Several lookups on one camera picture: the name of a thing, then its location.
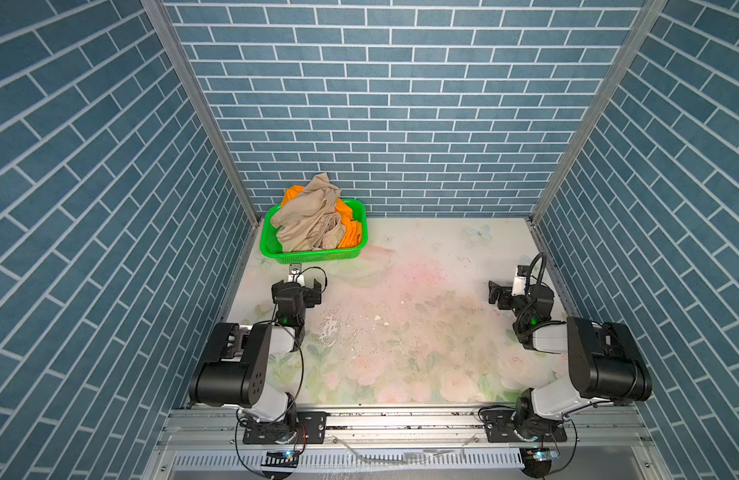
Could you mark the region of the green plastic basket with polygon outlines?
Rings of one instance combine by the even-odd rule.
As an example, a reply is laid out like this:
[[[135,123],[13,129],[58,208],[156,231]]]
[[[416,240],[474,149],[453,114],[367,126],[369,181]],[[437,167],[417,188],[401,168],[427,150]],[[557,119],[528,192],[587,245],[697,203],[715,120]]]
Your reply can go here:
[[[281,264],[291,263],[314,263],[324,261],[337,261],[337,260],[351,260],[357,258],[369,241],[369,229],[368,229],[368,216],[365,205],[355,199],[346,199],[345,204],[351,208],[354,214],[354,219],[359,221],[362,226],[362,242],[351,248],[332,249],[332,250],[319,250],[319,251],[306,251],[306,252],[283,252],[277,233],[278,228],[273,228],[271,220],[273,216],[278,213],[282,206],[277,205],[272,207],[264,217],[264,224],[262,227],[262,234],[260,239],[260,251],[263,256],[276,260]]]

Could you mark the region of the beige shorts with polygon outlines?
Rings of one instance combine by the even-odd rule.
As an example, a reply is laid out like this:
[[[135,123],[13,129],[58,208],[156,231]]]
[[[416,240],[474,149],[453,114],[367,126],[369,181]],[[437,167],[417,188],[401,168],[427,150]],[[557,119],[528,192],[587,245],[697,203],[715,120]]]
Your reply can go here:
[[[316,175],[271,219],[284,253],[337,249],[347,227],[337,212],[341,189],[325,173]]]

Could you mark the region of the orange shorts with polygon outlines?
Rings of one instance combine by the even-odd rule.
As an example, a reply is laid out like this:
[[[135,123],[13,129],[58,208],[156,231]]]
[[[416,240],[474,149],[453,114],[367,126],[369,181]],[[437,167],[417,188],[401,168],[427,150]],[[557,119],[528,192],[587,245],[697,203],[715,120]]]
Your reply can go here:
[[[300,193],[305,186],[295,185],[289,188],[284,194],[281,206],[284,205],[288,200],[294,198]],[[351,208],[345,204],[345,201],[340,197],[337,205],[337,212],[341,214],[343,224],[347,227],[347,232],[342,240],[341,244],[337,249],[356,247],[362,242],[362,226],[359,221],[354,219],[354,214]]]

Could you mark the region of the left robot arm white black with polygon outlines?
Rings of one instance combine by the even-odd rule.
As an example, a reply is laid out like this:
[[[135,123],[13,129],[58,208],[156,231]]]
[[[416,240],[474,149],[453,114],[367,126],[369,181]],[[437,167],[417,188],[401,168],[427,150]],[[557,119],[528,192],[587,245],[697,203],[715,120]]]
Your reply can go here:
[[[322,303],[327,284],[303,280],[272,286],[274,312],[270,320],[252,326],[215,325],[189,383],[193,404],[237,407],[245,418],[265,427],[297,426],[297,394],[267,382],[270,357],[302,353],[307,310]]]

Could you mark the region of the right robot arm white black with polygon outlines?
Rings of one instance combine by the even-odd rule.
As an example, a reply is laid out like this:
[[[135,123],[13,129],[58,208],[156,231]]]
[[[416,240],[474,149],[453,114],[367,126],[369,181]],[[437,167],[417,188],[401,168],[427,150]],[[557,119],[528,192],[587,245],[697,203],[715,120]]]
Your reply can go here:
[[[564,440],[563,424],[571,414],[651,397],[651,374],[627,326],[575,316],[551,318],[555,292],[541,281],[529,285],[516,279],[513,286],[491,281],[487,301],[515,314],[513,333],[521,347],[567,357],[561,378],[525,390],[513,411],[485,410],[483,422],[499,441]]]

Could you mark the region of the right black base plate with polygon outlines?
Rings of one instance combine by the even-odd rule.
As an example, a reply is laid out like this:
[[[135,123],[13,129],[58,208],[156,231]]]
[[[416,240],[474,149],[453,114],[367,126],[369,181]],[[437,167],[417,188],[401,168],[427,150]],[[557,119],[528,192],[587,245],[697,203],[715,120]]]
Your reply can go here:
[[[541,440],[567,441],[563,422],[545,419],[533,413],[503,407],[488,407],[477,412],[489,443],[535,443]]]

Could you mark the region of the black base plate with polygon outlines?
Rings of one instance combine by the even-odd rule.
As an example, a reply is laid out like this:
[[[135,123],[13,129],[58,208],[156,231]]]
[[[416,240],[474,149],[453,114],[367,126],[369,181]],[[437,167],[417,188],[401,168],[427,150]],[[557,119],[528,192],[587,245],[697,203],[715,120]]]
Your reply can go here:
[[[567,441],[563,422],[545,419],[533,413],[503,407],[488,407],[477,412],[489,443],[535,443],[541,440]]]
[[[284,445],[294,443],[323,444],[327,427],[327,412],[290,412],[278,422],[249,420],[242,443],[245,445]]]

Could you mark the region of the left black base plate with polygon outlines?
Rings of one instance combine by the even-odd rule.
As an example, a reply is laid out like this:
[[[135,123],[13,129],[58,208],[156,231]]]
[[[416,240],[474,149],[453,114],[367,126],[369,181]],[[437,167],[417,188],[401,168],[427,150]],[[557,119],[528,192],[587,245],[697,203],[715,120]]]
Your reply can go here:
[[[245,445],[284,445],[294,443],[323,444],[327,427],[327,412],[290,412],[278,422],[249,420],[242,443]]]

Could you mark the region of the aluminium front rail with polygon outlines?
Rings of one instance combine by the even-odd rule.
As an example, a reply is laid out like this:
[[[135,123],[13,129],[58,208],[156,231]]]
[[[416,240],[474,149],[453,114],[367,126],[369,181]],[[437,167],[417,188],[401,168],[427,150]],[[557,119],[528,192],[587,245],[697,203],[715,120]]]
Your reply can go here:
[[[527,442],[503,412],[475,405],[311,406],[293,442],[247,442],[231,409],[171,412],[148,479],[665,479],[631,407],[575,414]]]

